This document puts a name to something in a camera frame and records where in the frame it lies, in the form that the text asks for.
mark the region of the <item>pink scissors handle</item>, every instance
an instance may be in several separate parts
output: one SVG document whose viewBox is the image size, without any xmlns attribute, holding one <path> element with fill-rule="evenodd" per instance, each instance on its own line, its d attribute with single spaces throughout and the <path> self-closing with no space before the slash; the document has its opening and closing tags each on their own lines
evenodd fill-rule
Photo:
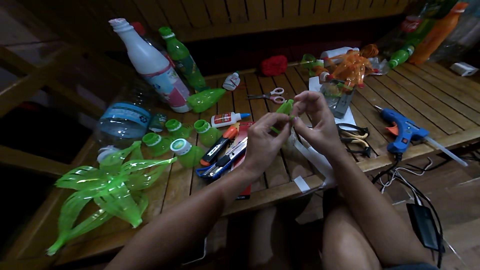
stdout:
<svg viewBox="0 0 480 270">
<path fill-rule="evenodd" d="M 283 104 L 285 103 L 285 99 L 281 96 L 272 96 L 272 97 L 269 97 L 269 100 L 275 102 L 276 104 Z"/>
<path fill-rule="evenodd" d="M 275 89 L 273 89 L 272 92 L 270 92 L 271 95 L 281 95 L 283 94 L 283 92 L 285 92 L 285 90 L 281 87 L 277 87 Z"/>
</svg>

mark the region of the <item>hot glue gun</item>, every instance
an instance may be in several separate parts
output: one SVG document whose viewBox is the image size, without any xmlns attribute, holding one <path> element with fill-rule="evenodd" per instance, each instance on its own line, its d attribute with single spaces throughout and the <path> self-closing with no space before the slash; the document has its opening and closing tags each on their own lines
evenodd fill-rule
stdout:
<svg viewBox="0 0 480 270">
<path fill-rule="evenodd" d="M 410 140 L 425 139 L 429 143 L 443 151 L 445 154 L 453 158 L 458 163 L 462 164 L 463 166 L 468 166 L 465 161 L 461 160 L 454 153 L 450 152 L 441 144 L 430 138 L 428 136 L 428 130 L 416 126 L 415 122 L 413 122 L 412 120 L 391 109 L 382 109 L 378 106 L 375 106 L 375 108 L 380 111 L 380 115 L 383 119 L 394 124 L 393 127 L 387 127 L 387 129 L 391 133 L 397 135 L 397 137 L 395 142 L 389 143 L 387 145 L 387 150 L 388 152 L 395 154 L 396 159 L 401 160 L 403 152 L 407 150 L 410 144 Z"/>
</svg>

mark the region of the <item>red yarn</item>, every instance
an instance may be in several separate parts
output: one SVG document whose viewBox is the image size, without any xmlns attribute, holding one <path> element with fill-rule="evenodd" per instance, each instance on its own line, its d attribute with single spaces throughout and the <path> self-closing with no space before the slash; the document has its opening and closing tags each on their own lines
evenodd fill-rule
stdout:
<svg viewBox="0 0 480 270">
<path fill-rule="evenodd" d="M 265 76 L 278 76 L 287 70 L 285 55 L 272 56 L 260 63 L 260 70 Z"/>
</svg>

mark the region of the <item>orange plastic bottle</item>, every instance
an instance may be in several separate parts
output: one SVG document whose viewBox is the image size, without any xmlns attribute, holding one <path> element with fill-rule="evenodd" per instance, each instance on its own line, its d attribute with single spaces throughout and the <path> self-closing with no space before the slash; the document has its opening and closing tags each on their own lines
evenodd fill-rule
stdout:
<svg viewBox="0 0 480 270">
<path fill-rule="evenodd" d="M 428 33 L 425 39 L 415 48 L 415 52 L 410 56 L 408 62 L 421 64 L 427 61 L 442 41 L 455 29 L 460 14 L 465 11 L 467 6 L 468 3 L 459 2 L 452 8 L 447 16 L 438 20 L 430 33 Z"/>
</svg>

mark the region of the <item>hand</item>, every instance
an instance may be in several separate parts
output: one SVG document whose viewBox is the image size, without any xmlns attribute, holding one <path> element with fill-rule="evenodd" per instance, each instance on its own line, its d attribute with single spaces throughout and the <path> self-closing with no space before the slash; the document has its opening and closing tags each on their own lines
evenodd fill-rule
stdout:
<svg viewBox="0 0 480 270">
<path fill-rule="evenodd" d="M 313 91 L 303 91 L 296 95 L 292 115 L 295 131 L 302 136 L 317 152 L 327 158 L 345 152 L 335 125 L 335 119 L 328 108 L 324 96 Z M 298 117 L 307 113 L 312 118 L 313 129 L 305 126 Z"/>
<path fill-rule="evenodd" d="M 245 160 L 240 165 L 246 173 L 259 177 L 270 166 L 282 145 L 290 136 L 290 117 L 283 113 L 267 113 L 248 129 Z M 276 134 L 270 127 L 281 129 Z"/>
</svg>

